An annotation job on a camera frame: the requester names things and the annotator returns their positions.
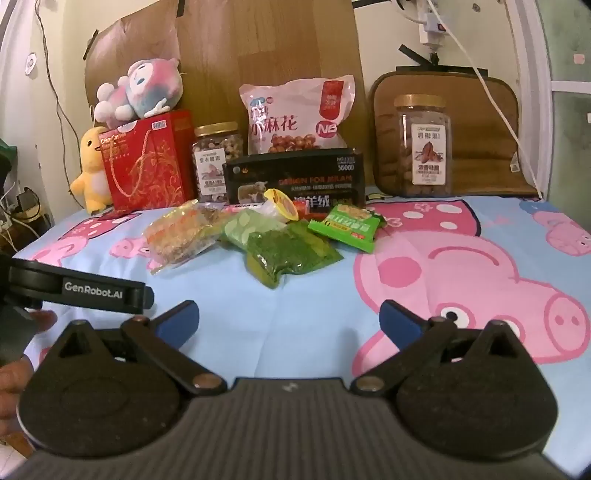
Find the yellow dinosaur plush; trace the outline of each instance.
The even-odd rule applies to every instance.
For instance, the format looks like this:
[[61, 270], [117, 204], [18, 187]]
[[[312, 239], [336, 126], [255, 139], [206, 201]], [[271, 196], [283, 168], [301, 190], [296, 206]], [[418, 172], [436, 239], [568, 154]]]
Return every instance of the yellow dinosaur plush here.
[[86, 211], [91, 215], [113, 203], [100, 152], [99, 134], [106, 131], [105, 127], [94, 127], [84, 134], [80, 141], [82, 173], [70, 185], [72, 193], [84, 194]]

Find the bedsheet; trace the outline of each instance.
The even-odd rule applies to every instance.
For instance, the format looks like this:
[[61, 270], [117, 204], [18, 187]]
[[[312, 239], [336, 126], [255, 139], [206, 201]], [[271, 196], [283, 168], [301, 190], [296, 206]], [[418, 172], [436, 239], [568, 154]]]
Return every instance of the bedsheet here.
[[[368, 190], [383, 214], [372, 255], [337, 245], [344, 259], [276, 290], [251, 277], [243, 254], [214, 246], [175, 269], [151, 275], [142, 237], [166, 210], [117, 220], [78, 212], [18, 256], [149, 284], [156, 316], [192, 299], [197, 333], [181, 351], [223, 376], [354, 376], [396, 353], [377, 311], [394, 299], [422, 317], [461, 327], [503, 319], [540, 365], [559, 406], [546, 454], [570, 474], [591, 462], [591, 235], [551, 204], [500, 197], [408, 200]], [[26, 350], [35, 366], [73, 319], [113, 328], [117, 313], [55, 304], [58, 324]]]

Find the human hand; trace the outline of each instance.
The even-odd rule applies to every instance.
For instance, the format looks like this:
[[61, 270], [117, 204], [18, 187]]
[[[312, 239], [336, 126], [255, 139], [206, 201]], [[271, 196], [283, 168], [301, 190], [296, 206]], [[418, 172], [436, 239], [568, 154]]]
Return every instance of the human hand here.
[[[31, 312], [39, 331], [49, 330], [57, 320], [54, 312]], [[0, 368], [0, 437], [18, 430], [17, 404], [22, 391], [33, 376], [33, 365], [25, 355]]]

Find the rope handle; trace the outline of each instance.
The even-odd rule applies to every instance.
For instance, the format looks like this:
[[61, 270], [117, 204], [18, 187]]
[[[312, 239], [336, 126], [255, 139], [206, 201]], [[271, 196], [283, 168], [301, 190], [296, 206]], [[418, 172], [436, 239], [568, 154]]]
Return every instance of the rope handle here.
[[144, 137], [144, 146], [142, 147], [142, 154], [134, 163], [134, 167], [135, 167], [139, 161], [141, 162], [141, 164], [139, 165], [138, 181], [136, 182], [135, 187], [131, 191], [131, 193], [126, 193], [121, 188], [121, 185], [119, 185], [119, 182], [117, 181], [117, 177], [115, 176], [115, 169], [113, 168], [113, 144], [115, 143], [115, 139], [114, 138], [111, 139], [111, 146], [109, 147], [109, 164], [111, 165], [111, 175], [113, 176], [113, 181], [115, 182], [115, 186], [117, 187], [117, 190], [119, 190], [127, 198], [131, 198], [135, 194], [135, 192], [137, 191], [139, 185], [142, 183], [142, 173], [144, 173], [144, 159], [145, 159], [146, 147], [148, 145], [148, 135], [151, 132], [152, 132], [152, 129], [149, 129], [146, 132], [145, 137]]

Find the red gift bag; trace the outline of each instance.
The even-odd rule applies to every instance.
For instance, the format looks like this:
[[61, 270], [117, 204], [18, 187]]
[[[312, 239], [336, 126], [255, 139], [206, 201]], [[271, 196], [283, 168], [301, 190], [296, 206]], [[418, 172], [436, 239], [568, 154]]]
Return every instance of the red gift bag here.
[[193, 200], [191, 114], [173, 110], [100, 135], [115, 210], [149, 210]]

